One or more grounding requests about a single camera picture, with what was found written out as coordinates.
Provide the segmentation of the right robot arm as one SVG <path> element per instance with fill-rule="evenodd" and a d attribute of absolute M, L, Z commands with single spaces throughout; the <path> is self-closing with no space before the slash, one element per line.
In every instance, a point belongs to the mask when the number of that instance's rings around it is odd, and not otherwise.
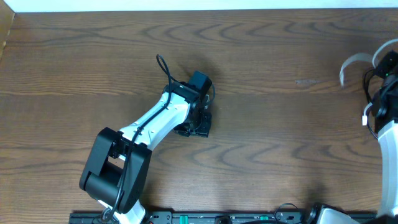
<path fill-rule="evenodd" d="M 345 68 L 355 62 L 371 62 L 371 76 L 363 77 L 363 88 L 368 105 L 364 109 L 363 125 L 369 125 L 368 115 L 375 120 L 372 134 L 376 137 L 382 155 L 382 194 L 381 204 L 375 219 L 369 223 L 397 223 L 397 52 L 391 50 L 381 61 L 377 54 L 358 53 L 348 58 L 340 70 L 340 82 L 344 83 Z M 369 82 L 371 77 L 383 79 L 378 92 L 371 98 Z"/>

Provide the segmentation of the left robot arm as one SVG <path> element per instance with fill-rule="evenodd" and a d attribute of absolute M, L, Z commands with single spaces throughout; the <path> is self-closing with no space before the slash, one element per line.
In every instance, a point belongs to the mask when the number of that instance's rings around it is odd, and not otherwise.
<path fill-rule="evenodd" d="M 208 137 L 211 128 L 209 89 L 204 73 L 188 82 L 169 83 L 160 100 L 137 121 L 114 131 L 102 129 L 93 143 L 79 187 L 104 206 L 98 223 L 140 223 L 146 211 L 139 198 L 152 152 L 169 132 Z"/>

